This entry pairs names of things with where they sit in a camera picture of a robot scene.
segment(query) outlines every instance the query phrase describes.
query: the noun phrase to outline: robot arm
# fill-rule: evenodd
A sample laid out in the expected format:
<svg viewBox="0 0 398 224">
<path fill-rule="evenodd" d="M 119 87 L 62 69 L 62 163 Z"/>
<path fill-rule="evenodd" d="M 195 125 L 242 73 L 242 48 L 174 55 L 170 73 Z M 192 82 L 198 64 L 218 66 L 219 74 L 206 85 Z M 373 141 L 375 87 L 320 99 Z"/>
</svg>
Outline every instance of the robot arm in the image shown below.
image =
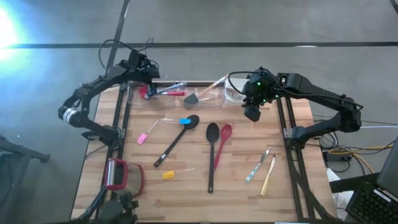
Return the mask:
<svg viewBox="0 0 398 224">
<path fill-rule="evenodd" d="M 272 103 L 276 98 L 283 96 L 295 99 L 306 98 L 337 111 L 337 114 L 327 121 L 306 128 L 298 126 L 284 130 L 292 149 L 303 149 L 305 143 L 315 136 L 333 131 L 350 133 L 361 127 L 360 110 L 363 108 L 361 105 L 346 95 L 337 95 L 317 87 L 299 74 L 278 73 L 274 76 L 261 67 L 248 78 L 241 92 L 246 96 L 243 100 L 245 104 L 242 106 L 245 107 L 244 115 L 254 122 L 260 118 L 260 106 L 266 102 Z"/>
<path fill-rule="evenodd" d="M 129 59 L 113 66 L 105 77 L 100 76 L 76 89 L 58 109 L 58 117 L 73 127 L 91 130 L 99 136 L 101 142 L 110 146 L 118 138 L 119 131 L 116 127 L 101 126 L 88 118 L 91 99 L 113 85 L 128 81 L 144 82 L 152 86 L 153 78 L 160 78 L 159 69 L 151 64 L 146 55 L 132 50 Z"/>
</svg>

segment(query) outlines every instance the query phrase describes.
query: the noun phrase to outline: black plastic spoon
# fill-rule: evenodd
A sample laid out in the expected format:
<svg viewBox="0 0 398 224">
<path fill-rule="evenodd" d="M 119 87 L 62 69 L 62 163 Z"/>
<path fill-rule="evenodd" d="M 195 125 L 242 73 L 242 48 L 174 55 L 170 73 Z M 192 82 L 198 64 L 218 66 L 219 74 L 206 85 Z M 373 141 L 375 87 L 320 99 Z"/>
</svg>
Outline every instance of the black plastic spoon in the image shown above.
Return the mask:
<svg viewBox="0 0 398 224">
<path fill-rule="evenodd" d="M 170 151 L 174 148 L 174 146 L 178 143 L 178 140 L 184 135 L 186 130 L 195 128 L 199 123 L 198 115 L 191 115 L 187 119 L 191 119 L 191 123 L 184 124 L 184 129 L 182 129 L 181 133 L 174 139 L 173 143 L 164 151 L 164 153 L 158 158 L 158 160 L 154 163 L 154 167 L 158 167 L 166 156 L 170 153 Z"/>
<path fill-rule="evenodd" d="M 206 138 L 210 142 L 210 170 L 209 170 L 209 193 L 213 193 L 213 182 L 214 182 L 214 143 L 217 142 L 220 137 L 220 129 L 216 123 L 210 123 L 207 126 Z"/>
</svg>

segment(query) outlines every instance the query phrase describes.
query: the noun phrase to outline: wooden utensil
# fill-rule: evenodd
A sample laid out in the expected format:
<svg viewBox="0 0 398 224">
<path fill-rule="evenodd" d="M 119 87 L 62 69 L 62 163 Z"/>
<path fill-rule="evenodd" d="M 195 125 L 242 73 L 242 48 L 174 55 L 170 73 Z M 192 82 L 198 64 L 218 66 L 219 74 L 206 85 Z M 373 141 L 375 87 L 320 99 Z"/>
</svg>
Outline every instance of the wooden utensil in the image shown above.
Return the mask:
<svg viewBox="0 0 398 224">
<path fill-rule="evenodd" d="M 218 161 L 220 160 L 221 151 L 223 150 L 224 143 L 231 137 L 232 135 L 232 126 L 227 124 L 221 128 L 221 144 L 220 148 L 217 151 L 217 156 L 214 161 L 214 171 L 217 169 Z"/>
<path fill-rule="evenodd" d="M 187 119 L 191 120 L 191 123 L 189 124 L 184 124 L 184 129 L 182 129 L 181 133 L 174 139 L 172 144 L 166 149 L 166 151 L 158 158 L 158 160 L 154 163 L 154 167 L 158 167 L 163 160 L 166 158 L 166 156 L 170 153 L 170 151 L 174 148 L 174 146 L 178 143 L 178 140 L 184 135 L 186 130 L 193 129 L 195 128 L 198 123 L 199 123 L 199 117 L 198 115 L 191 115 Z"/>
<path fill-rule="evenodd" d="M 266 177 L 266 179 L 264 181 L 264 184 L 262 185 L 262 189 L 260 191 L 260 195 L 261 196 L 264 196 L 266 194 L 267 187 L 268 187 L 268 182 L 269 182 L 269 176 L 271 175 L 271 172 L 272 172 L 272 170 L 274 168 L 274 165 L 275 165 L 275 155 L 272 156 L 271 165 L 269 166 L 267 177 Z"/>
<path fill-rule="evenodd" d="M 217 142 L 220 137 L 220 129 L 216 123 L 210 123 L 207 126 L 206 138 L 210 142 L 210 169 L 209 169 L 209 193 L 213 193 L 213 181 L 214 181 L 214 143 Z"/>
</svg>

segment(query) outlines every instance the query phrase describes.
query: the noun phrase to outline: wooden tabletop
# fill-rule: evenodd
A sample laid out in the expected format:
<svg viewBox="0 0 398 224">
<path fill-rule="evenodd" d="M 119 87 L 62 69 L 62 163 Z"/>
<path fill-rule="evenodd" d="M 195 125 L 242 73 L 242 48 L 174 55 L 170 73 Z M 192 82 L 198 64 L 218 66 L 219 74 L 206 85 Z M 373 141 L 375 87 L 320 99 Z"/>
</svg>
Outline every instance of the wooden tabletop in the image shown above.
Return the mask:
<svg viewBox="0 0 398 224">
<path fill-rule="evenodd" d="M 210 94 L 216 96 L 217 92 L 222 91 L 223 88 L 219 87 L 212 90 Z M 243 115 L 243 108 L 225 106 L 220 101 L 220 96 L 203 102 L 195 110 L 185 110 L 180 103 L 181 99 L 170 96 L 160 96 L 162 104 L 157 106 L 155 103 L 148 103 L 136 96 L 134 95 L 129 116 L 123 159 L 130 164 L 139 164 L 144 169 L 144 191 L 136 197 L 139 201 L 139 208 L 136 209 L 139 221 L 288 222 L 297 220 L 276 102 L 266 104 L 261 108 L 260 120 L 253 123 Z M 112 123 L 117 97 L 118 87 L 110 88 L 101 94 L 95 116 L 96 122 Z M 313 124 L 307 100 L 292 100 L 292 104 L 297 125 Z M 123 120 L 124 107 L 121 111 L 119 126 Z M 285 117 L 288 118 L 286 108 L 284 111 Z M 181 125 L 158 122 L 141 146 L 136 142 L 138 136 L 145 133 L 157 119 L 186 118 L 191 114 L 197 114 L 200 117 L 199 125 L 193 130 L 188 130 L 165 161 L 155 168 L 154 162 L 180 133 Z M 207 192 L 210 143 L 206 140 L 206 129 L 211 122 L 215 122 L 220 129 L 225 124 L 233 127 L 232 136 L 224 145 L 220 163 L 215 172 L 213 194 Z M 220 140 L 216 142 L 216 152 L 219 145 Z M 91 142 L 88 153 L 100 146 L 100 142 Z M 250 183 L 246 183 L 246 177 L 269 147 L 271 147 L 271 156 L 262 163 Z M 260 196 L 273 154 L 276 155 L 275 167 L 265 196 Z M 303 156 L 312 192 L 329 213 L 336 215 L 319 147 L 306 146 Z M 106 149 L 103 149 L 92 154 L 85 161 L 72 217 L 79 216 L 98 193 L 105 157 Z M 190 168 L 195 169 L 177 174 L 173 179 L 162 179 L 163 172 Z M 304 197 L 302 193 L 300 194 L 303 210 L 307 214 Z"/>
</svg>

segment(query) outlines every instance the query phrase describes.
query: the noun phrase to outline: gray floor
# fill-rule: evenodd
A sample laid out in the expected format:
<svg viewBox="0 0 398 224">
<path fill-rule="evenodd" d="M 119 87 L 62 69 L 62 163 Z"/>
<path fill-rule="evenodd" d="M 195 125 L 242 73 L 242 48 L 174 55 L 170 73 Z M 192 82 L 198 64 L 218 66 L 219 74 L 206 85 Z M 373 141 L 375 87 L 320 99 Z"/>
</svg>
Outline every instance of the gray floor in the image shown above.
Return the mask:
<svg viewBox="0 0 398 224">
<path fill-rule="evenodd" d="M 114 37 L 122 4 L 123 0 L 15 0 L 0 6 L 11 18 L 19 44 L 88 44 Z M 132 0 L 121 40 L 371 42 L 394 41 L 397 36 L 398 14 L 388 0 Z M 259 66 L 275 73 L 300 73 L 364 105 L 363 120 L 398 123 L 396 47 L 149 49 L 147 53 L 159 62 L 164 80 L 215 80 Z M 80 83 L 102 72 L 97 49 L 0 49 L 0 54 L 0 133 L 51 153 L 48 164 L 32 161 L 15 223 L 67 220 L 87 141 L 80 136 L 82 130 L 57 118 L 57 109 Z M 127 56 L 128 51 L 121 49 L 116 61 Z M 313 114 L 334 115 L 319 105 L 311 107 Z M 337 135 L 342 145 L 378 146 L 395 139 L 398 129 Z M 382 152 L 364 158 L 379 171 L 386 156 Z M 339 174 L 358 175 L 355 162 Z"/>
</svg>

